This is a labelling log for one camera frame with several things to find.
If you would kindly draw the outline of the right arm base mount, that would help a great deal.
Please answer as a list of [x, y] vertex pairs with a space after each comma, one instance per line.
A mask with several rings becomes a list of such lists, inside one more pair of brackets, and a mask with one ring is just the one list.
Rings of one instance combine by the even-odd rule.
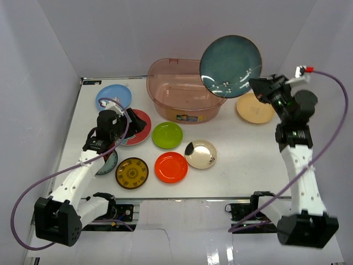
[[[226, 204], [224, 208], [225, 212], [231, 215], [231, 225], [239, 222], [241, 219], [246, 217], [252, 212], [252, 208], [249, 203], [230, 203]], [[240, 227], [247, 227], [261, 222], [269, 222], [266, 215], [259, 212], [255, 216], [252, 216], [249, 220], [241, 224]], [[276, 226], [272, 223], [264, 224], [261, 226], [251, 227], [248, 229], [242, 229], [240, 231], [233, 232], [233, 234], [275, 234]]]

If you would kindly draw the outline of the dark blue ceramic plate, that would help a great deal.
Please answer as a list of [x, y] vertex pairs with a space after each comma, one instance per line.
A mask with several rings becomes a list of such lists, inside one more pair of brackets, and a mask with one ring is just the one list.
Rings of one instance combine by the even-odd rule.
[[239, 35], [227, 35], [210, 44], [200, 61], [206, 89], [220, 98], [237, 98], [250, 91], [249, 80], [259, 78], [262, 58], [257, 46]]

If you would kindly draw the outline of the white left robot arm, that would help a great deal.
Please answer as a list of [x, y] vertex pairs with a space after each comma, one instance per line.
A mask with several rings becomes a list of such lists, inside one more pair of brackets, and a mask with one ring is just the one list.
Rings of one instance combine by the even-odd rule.
[[96, 192], [82, 202], [83, 193], [114, 153], [116, 142], [140, 133], [146, 125], [131, 108], [122, 114], [112, 109], [99, 112], [97, 125], [82, 148], [78, 167], [48, 197], [40, 197], [34, 205], [37, 238], [73, 246], [82, 229], [92, 221], [115, 217], [117, 208], [112, 194]]

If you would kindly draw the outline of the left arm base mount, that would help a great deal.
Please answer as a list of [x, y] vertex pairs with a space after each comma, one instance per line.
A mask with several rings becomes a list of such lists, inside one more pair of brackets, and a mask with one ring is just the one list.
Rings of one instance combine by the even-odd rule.
[[110, 215], [98, 217], [85, 226], [83, 231], [133, 232], [136, 228], [133, 213], [133, 204], [116, 204]]

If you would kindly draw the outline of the red plate with teal flower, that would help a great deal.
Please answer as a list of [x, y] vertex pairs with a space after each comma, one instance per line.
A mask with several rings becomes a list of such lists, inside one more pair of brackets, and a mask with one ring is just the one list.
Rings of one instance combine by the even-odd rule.
[[146, 112], [139, 109], [133, 109], [133, 111], [140, 119], [146, 122], [146, 126], [141, 132], [136, 133], [127, 139], [124, 139], [121, 142], [121, 145], [123, 146], [132, 146], [132, 145], [140, 144], [141, 142], [145, 141], [146, 138], [148, 138], [151, 132], [152, 122], [149, 115]]

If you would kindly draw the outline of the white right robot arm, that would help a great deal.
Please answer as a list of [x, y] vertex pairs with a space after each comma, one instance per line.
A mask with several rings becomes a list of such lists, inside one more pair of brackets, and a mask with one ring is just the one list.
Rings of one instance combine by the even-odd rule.
[[249, 213], [255, 220], [265, 216], [277, 229], [280, 244], [322, 249], [339, 228], [336, 217], [327, 214], [320, 197], [314, 167], [309, 165], [313, 141], [308, 122], [318, 102], [308, 90], [291, 93], [297, 79], [285, 76], [251, 78], [249, 85], [258, 101], [270, 104], [280, 123], [275, 140], [284, 160], [291, 190], [291, 207], [270, 192], [254, 192]]

